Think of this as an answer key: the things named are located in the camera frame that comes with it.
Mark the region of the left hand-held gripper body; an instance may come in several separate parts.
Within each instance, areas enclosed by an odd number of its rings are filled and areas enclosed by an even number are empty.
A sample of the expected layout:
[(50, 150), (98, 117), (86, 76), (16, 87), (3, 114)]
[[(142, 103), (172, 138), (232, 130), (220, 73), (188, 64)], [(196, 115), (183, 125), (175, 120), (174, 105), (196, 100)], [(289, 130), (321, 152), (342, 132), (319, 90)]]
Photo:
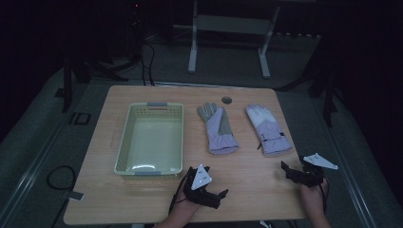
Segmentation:
[(218, 195), (206, 190), (206, 186), (213, 179), (205, 172), (204, 166), (200, 164), (197, 168), (189, 167), (184, 177), (183, 193), (185, 197), (199, 205), (218, 209), (221, 199)]

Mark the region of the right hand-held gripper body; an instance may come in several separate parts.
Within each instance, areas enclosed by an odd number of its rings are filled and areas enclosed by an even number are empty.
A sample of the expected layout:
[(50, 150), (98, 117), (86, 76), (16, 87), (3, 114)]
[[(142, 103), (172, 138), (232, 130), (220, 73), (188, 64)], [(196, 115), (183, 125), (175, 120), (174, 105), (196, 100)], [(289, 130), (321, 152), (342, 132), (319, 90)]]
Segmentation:
[(308, 187), (314, 187), (322, 184), (324, 179), (324, 168), (337, 170), (338, 166), (318, 153), (310, 156), (301, 156), (306, 162), (309, 163), (308, 168), (302, 168), (302, 174), (298, 178), (298, 183), (306, 185)]

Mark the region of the lilac winter glove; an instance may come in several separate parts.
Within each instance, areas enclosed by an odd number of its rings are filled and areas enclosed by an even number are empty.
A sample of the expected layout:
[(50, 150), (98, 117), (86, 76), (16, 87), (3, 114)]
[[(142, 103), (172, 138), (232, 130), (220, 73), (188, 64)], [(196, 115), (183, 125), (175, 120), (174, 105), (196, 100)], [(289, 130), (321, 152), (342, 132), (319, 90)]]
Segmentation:
[(205, 103), (197, 111), (206, 127), (208, 151), (211, 154), (225, 155), (239, 149), (223, 107), (215, 103)]
[(266, 155), (274, 155), (292, 148), (273, 113), (266, 107), (250, 104), (246, 113), (260, 140)]

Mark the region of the pale green perforated plastic basket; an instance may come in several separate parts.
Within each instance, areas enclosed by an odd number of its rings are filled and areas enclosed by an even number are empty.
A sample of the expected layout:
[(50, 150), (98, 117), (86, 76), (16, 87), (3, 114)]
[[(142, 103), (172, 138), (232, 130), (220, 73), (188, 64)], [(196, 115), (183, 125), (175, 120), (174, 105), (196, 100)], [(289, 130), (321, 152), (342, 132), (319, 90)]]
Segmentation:
[(129, 106), (114, 172), (123, 176), (175, 176), (182, 172), (183, 105)]

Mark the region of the person's right hand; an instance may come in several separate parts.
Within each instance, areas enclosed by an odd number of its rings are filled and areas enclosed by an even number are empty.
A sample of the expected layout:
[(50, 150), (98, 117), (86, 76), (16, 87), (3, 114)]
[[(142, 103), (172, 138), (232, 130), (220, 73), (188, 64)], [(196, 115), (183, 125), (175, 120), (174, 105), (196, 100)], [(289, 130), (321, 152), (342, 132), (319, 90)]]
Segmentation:
[(320, 185), (314, 187), (301, 185), (299, 189), (302, 206), (306, 213), (319, 209), (321, 209), (323, 212), (325, 211), (325, 204), (329, 194), (328, 181), (326, 179), (324, 179)]

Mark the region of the person's left hand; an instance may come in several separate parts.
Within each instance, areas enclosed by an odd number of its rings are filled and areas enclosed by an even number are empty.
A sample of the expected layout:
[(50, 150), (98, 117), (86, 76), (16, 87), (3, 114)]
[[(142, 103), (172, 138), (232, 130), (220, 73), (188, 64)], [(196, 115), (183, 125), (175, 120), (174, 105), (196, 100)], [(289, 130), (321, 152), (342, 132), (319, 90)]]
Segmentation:
[(200, 209), (200, 205), (188, 199), (180, 199), (174, 203), (170, 213), (176, 221), (188, 223)]

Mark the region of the dark floor stand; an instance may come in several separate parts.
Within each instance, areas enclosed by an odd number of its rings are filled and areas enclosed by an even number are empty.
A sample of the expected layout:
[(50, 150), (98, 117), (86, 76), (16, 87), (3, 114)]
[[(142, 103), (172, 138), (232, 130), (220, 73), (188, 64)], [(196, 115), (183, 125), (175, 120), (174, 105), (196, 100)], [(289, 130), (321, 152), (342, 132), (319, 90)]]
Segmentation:
[(277, 87), (276, 91), (288, 91), (312, 80), (313, 83), (308, 89), (308, 94), (311, 98), (318, 98), (322, 93), (325, 93), (323, 119), (328, 127), (332, 127), (332, 113), (337, 112), (333, 102), (335, 78), (336, 69), (334, 66), (329, 64), (319, 66), (318, 64), (309, 63), (299, 78), (287, 85)]

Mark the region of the grey flat floor tag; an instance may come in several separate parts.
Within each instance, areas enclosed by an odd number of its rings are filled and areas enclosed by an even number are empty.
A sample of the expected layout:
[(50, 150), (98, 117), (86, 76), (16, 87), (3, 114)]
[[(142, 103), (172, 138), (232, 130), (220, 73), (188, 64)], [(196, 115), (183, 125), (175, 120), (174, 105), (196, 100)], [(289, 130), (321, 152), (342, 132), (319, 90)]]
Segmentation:
[(81, 201), (84, 198), (83, 193), (78, 193), (75, 191), (66, 191), (63, 193), (62, 198), (66, 200), (78, 200)]

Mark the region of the white metal stand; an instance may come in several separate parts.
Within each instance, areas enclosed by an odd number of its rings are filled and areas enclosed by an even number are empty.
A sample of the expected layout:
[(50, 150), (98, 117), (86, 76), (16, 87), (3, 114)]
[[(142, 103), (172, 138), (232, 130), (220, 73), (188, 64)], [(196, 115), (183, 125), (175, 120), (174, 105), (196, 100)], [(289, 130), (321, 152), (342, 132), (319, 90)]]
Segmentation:
[(199, 0), (192, 0), (192, 2), (192, 26), (190, 27), (192, 38), (187, 68), (187, 71), (189, 73), (194, 73), (197, 67), (198, 31), (206, 30), (216, 32), (262, 35), (264, 37), (264, 42), (260, 47), (258, 47), (260, 70), (264, 79), (269, 79), (271, 77), (266, 52), (269, 47), (271, 37), (274, 34), (274, 28), (278, 19), (280, 6), (274, 7), (270, 19), (254, 19), (199, 14)]

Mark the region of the black floor stand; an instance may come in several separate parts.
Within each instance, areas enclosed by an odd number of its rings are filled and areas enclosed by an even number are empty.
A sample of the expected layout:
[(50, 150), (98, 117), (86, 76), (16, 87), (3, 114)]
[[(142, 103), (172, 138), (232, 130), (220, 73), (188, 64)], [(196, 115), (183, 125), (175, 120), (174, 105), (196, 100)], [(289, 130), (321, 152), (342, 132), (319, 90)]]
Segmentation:
[(63, 113), (66, 113), (72, 103), (72, 74), (78, 81), (87, 84), (90, 81), (87, 69), (93, 67), (102, 75), (116, 81), (124, 81), (125, 78), (118, 76), (112, 69), (102, 66), (97, 61), (84, 54), (65, 54), (64, 55), (64, 86), (58, 90), (58, 94), (64, 99)]

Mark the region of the black rectangular floor bracket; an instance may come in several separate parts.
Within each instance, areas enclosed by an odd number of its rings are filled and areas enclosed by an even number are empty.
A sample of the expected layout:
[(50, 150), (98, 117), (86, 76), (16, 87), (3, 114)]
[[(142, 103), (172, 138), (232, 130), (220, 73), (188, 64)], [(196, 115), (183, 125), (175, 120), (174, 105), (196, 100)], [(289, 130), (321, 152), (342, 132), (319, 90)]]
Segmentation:
[(86, 125), (89, 124), (91, 115), (88, 113), (74, 112), (69, 120), (69, 124)]

